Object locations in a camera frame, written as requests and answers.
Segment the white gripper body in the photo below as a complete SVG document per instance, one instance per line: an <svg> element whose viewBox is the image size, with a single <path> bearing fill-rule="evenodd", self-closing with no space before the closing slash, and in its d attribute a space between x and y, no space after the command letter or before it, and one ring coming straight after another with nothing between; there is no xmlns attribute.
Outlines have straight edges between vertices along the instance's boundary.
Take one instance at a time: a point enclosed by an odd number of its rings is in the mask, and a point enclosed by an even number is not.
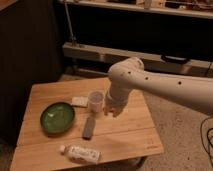
<svg viewBox="0 0 213 171"><path fill-rule="evenodd" d="M126 105L126 102L116 101L110 97L106 97L104 105L104 114L108 115L109 113L111 113L113 117L117 117L122 113Z"/></svg>

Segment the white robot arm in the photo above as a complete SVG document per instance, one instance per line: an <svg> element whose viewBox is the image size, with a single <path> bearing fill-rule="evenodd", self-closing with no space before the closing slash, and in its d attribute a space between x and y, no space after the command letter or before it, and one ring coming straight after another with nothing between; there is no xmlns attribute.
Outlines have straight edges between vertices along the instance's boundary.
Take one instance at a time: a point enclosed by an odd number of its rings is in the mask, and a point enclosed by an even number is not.
<svg viewBox="0 0 213 171"><path fill-rule="evenodd" d="M137 89L213 116L213 78L148 72L137 57L113 64L108 78L111 84L105 96L105 114L112 112L117 117L131 91Z"/></svg>

